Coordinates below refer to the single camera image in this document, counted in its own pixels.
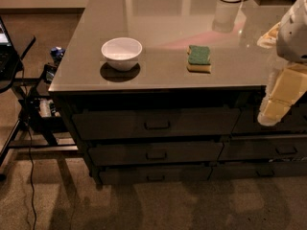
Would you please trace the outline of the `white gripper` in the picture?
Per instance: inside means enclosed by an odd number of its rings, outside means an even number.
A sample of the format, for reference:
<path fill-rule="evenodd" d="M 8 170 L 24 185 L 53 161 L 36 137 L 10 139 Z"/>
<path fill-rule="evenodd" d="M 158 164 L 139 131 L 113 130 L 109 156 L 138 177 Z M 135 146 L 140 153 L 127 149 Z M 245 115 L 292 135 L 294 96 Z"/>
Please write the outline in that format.
<path fill-rule="evenodd" d="M 281 58 L 291 62 L 273 71 L 266 87 L 257 121 L 265 127 L 279 123 L 291 107 L 307 92 L 307 0 L 296 0 L 276 23 L 259 37 L 257 45 L 270 49 L 276 45 Z"/>

